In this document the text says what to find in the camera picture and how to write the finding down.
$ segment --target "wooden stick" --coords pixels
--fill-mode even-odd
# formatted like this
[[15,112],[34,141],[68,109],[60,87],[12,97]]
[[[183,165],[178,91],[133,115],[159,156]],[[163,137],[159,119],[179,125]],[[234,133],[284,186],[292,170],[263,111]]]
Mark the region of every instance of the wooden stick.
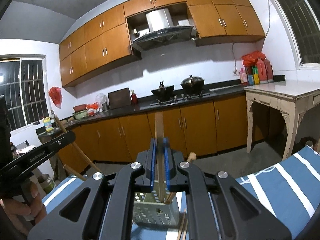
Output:
[[186,240],[187,230],[188,230],[188,218],[186,218],[186,225],[184,227],[182,240]]
[[85,178],[84,176],[82,176],[79,172],[75,171],[73,168],[71,168],[70,166],[68,165],[63,165],[63,168],[65,170],[67,170],[67,172],[69,172],[70,174],[73,174],[75,176],[77,176],[79,179],[83,180],[83,181],[86,181],[87,178]]
[[[192,163],[196,159],[197,159],[197,155],[194,152],[191,152],[188,159],[187,159],[187,162]],[[171,192],[168,195],[167,199],[164,201],[164,204],[166,204],[166,205],[170,204],[175,195],[176,195],[176,192]]]
[[164,201],[164,155],[163,155],[163,113],[155,113],[155,135],[157,143],[157,171],[158,171],[158,185],[159,185],[159,199]]
[[[63,124],[61,123],[61,121],[59,120],[58,116],[54,115],[54,120],[55,120],[56,124],[60,127],[60,129],[61,129],[64,133],[66,133],[67,130],[66,130],[66,128],[63,126]],[[80,153],[80,156],[81,156],[82,158],[84,158],[84,160],[85,160],[92,168],[94,168],[96,171],[101,172],[101,173],[103,174],[103,172],[87,157],[87,155],[84,154],[84,152],[79,148],[79,146],[78,146],[75,142],[72,143],[72,146],[73,146],[74,148],[76,148],[76,150]]]
[[180,224],[180,227],[179,227],[179,232],[178,232],[177,240],[180,240],[180,237],[181,237],[181,234],[182,234],[182,228],[183,228],[183,224],[184,224],[184,219],[185,219],[185,217],[186,217],[186,212],[187,212],[187,210],[184,209],[183,217],[182,217],[181,224]]

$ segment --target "perforated metal basket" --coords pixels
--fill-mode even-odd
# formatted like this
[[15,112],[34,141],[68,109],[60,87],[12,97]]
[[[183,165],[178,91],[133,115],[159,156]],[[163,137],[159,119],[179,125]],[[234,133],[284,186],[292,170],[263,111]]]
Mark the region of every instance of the perforated metal basket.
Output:
[[[169,191],[165,189],[165,198]],[[135,193],[133,206],[133,221],[138,225],[176,227],[179,223],[179,206],[177,197],[172,203],[164,204],[159,200],[158,181],[155,181],[154,191],[151,193]]]

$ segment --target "hand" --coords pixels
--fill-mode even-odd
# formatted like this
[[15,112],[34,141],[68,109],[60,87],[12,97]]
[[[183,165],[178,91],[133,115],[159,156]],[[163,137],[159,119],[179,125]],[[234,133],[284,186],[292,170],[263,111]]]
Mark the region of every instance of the hand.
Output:
[[11,222],[20,232],[24,233],[25,235],[28,234],[28,231],[21,224],[16,215],[27,216],[31,214],[35,217],[36,224],[47,215],[47,210],[41,201],[38,188],[33,182],[31,182],[30,192],[34,199],[29,206],[14,199],[0,199],[0,204],[2,205]]

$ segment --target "red bottle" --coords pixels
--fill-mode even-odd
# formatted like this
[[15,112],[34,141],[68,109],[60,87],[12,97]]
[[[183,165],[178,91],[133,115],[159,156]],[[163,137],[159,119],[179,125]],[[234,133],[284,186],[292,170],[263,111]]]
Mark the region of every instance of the red bottle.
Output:
[[270,61],[267,58],[263,62],[264,62],[264,65],[266,66],[268,82],[271,83],[271,82],[273,82],[272,65],[271,65]]
[[132,104],[136,105],[138,103],[138,98],[137,98],[137,95],[133,92],[133,90],[131,90],[131,102]]
[[261,60],[261,58],[258,58],[256,66],[258,68],[260,84],[268,83],[266,66],[264,65],[264,62]]

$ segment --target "backsplash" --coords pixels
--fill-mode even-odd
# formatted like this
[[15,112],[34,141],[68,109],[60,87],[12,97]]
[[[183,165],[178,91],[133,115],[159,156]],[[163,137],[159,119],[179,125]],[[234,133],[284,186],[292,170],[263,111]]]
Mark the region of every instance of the backsplash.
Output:
[[[105,72],[76,86],[78,104],[93,103],[99,93],[129,87],[139,97],[152,95],[159,86],[175,85],[189,75],[201,76],[205,84],[239,79],[234,75],[235,62],[232,44],[216,44],[196,47],[193,41],[171,44],[144,51],[142,60]],[[241,56],[256,50],[255,43],[236,43],[233,51],[236,66],[242,66]]]

